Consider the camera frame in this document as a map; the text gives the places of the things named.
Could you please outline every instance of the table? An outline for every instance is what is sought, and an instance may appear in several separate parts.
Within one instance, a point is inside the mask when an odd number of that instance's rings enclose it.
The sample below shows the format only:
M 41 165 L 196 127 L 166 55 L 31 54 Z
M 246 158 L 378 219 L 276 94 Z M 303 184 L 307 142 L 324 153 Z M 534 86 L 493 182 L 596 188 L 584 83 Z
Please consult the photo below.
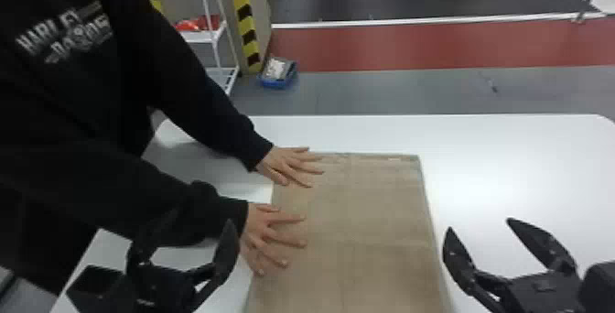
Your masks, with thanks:
M 577 258 L 580 273 L 615 259 L 615 127 L 597 115 L 428 115 L 255 117 L 256 129 L 280 146 L 319 152 L 419 155 L 437 243 L 454 226 L 476 264 L 494 274 L 542 271 L 504 219 L 515 217 L 552 232 Z M 208 180 L 222 194 L 259 202 L 272 186 L 246 174 L 165 121 L 145 159 L 184 180 Z M 87 264 L 124 266 L 128 241 L 100 231 L 75 273 Z M 210 260 L 213 246 L 163 249 L 155 261 L 188 268 Z M 451 312 L 484 312 L 444 271 Z M 229 282 L 200 312 L 243 310 L 251 281 L 240 261 Z M 61 296 L 52 313 L 74 308 Z

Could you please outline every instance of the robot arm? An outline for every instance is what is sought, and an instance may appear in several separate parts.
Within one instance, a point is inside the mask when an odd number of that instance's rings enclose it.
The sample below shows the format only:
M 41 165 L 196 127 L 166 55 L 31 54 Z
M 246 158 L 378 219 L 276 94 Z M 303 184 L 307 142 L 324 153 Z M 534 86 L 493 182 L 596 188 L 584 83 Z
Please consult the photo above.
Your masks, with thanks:
M 443 259 L 453 280 L 493 313 L 585 313 L 577 301 L 581 280 L 577 264 L 550 233 L 509 219 L 508 225 L 527 249 L 548 269 L 536 275 L 507 279 L 476 268 L 463 243 L 448 229 Z
M 68 295 L 81 313 L 192 313 L 229 278 L 239 255 L 231 221 L 222 231 L 213 260 L 188 271 L 155 265 L 151 257 L 178 217 L 176 210 L 145 226 L 126 254 L 125 274 L 89 265 Z M 197 291 L 195 286 L 207 284 Z

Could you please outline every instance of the blue container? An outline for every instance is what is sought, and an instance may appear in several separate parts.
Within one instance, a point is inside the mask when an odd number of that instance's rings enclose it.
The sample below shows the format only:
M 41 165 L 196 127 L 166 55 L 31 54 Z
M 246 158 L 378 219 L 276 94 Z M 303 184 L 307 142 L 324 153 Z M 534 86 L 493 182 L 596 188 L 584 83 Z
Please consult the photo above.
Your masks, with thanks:
M 288 74 L 283 79 L 273 80 L 273 79 L 265 78 L 263 74 L 260 74 L 258 77 L 259 77 L 259 80 L 261 81 L 261 84 L 264 87 L 270 88 L 270 89 L 283 90 L 287 88 L 288 86 L 290 86 L 291 83 L 293 83 L 296 76 L 297 76 L 297 63 L 293 61 L 290 65 L 290 70 L 288 71 Z

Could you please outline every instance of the gray floor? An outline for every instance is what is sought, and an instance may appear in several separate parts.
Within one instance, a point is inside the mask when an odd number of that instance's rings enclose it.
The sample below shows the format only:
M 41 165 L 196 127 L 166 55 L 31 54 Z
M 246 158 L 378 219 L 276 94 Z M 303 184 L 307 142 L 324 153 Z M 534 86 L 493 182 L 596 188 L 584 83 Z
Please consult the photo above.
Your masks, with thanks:
M 599 113 L 615 119 L 615 67 L 301 73 L 283 91 L 242 78 L 251 115 Z

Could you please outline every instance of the person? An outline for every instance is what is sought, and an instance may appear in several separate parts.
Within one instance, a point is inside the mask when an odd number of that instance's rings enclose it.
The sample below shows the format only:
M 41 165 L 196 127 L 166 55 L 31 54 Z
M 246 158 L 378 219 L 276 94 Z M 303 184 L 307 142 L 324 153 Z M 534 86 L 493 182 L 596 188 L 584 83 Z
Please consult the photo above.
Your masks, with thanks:
M 301 216 L 221 197 L 140 158 L 148 107 L 278 184 L 305 186 L 318 156 L 254 131 L 148 0 L 0 0 L 0 265 L 58 294 L 97 228 L 133 238 L 179 208 L 165 245 L 217 237 L 230 219 L 248 263 L 286 266 L 270 243 Z

